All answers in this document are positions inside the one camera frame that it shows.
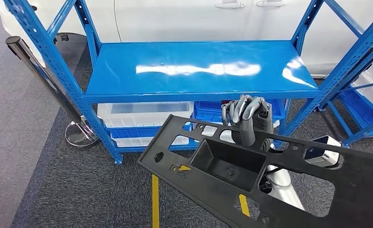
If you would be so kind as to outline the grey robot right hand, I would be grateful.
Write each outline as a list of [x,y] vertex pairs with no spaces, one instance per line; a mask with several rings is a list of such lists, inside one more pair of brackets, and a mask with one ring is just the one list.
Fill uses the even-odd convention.
[[242,95],[221,105],[224,126],[235,126],[239,132],[232,131],[231,137],[237,145],[252,146],[256,141],[255,131],[273,133],[272,107],[263,97]]

